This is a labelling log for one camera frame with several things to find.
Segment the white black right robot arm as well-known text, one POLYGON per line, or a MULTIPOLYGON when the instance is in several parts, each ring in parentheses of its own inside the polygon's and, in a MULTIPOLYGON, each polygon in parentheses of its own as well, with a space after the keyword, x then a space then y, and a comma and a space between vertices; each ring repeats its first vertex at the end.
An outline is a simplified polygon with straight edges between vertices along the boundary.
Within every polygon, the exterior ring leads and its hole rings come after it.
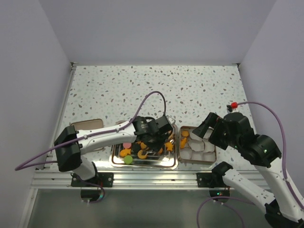
POLYGON ((236 149, 241 157, 253 165, 263 176, 270 191, 266 191, 243 177, 232 165, 223 161, 211 171, 209 186, 229 186, 256 205, 273 228, 302 228, 304 210, 299 203, 304 201, 300 192, 289 187, 295 185, 290 176, 284 176, 283 156, 275 141, 266 135, 256 134, 247 117, 230 113, 223 118, 209 113, 207 118, 192 132, 199 138, 211 130, 208 141, 226 150, 236 149))

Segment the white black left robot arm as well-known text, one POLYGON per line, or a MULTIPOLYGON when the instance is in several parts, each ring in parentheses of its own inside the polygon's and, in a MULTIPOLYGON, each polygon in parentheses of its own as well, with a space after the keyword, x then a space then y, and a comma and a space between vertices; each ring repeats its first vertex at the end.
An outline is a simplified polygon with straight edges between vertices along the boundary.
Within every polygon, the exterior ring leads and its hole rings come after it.
POLYGON ((130 121, 93 130, 66 127, 54 142, 60 172, 74 172, 87 186, 98 183, 99 175, 93 162, 85 154, 121 143, 142 142, 150 150, 159 151, 173 132, 166 116, 158 119, 137 116, 130 121))

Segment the stainless steel serving tongs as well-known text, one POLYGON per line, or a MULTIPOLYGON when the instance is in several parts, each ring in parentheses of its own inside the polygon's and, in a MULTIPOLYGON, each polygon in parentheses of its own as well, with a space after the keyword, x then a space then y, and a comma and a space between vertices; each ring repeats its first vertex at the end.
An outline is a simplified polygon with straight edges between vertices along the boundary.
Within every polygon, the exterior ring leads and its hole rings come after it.
POLYGON ((166 142, 170 142, 172 140, 173 136, 174 136, 174 129, 175 129, 176 120, 172 116, 169 116, 169 115, 167 115, 166 117, 167 117, 168 121, 170 122, 170 124, 172 126, 172 130, 169 131, 169 137, 166 141, 166 142))

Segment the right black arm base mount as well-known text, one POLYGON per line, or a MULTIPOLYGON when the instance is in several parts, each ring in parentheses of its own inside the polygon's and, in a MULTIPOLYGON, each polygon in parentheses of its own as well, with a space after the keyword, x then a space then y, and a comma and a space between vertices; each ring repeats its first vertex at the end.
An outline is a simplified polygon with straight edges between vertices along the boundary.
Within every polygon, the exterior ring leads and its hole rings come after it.
POLYGON ((220 164, 216 165, 211 172, 198 172, 196 173, 197 177, 197 186, 199 188, 224 188, 227 185, 223 181, 225 173, 229 170, 232 170, 233 166, 223 161, 220 164))

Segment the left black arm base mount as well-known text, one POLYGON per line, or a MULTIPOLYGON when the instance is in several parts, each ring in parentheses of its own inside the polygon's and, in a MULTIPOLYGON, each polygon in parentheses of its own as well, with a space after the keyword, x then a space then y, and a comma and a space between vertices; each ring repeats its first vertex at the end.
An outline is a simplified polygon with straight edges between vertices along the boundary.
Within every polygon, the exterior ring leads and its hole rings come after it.
POLYGON ((92 162, 95 176, 88 180, 82 180, 75 173, 71 174, 71 186, 72 187, 100 187, 111 188, 113 186, 114 174, 112 172, 99 172, 96 165, 92 162))

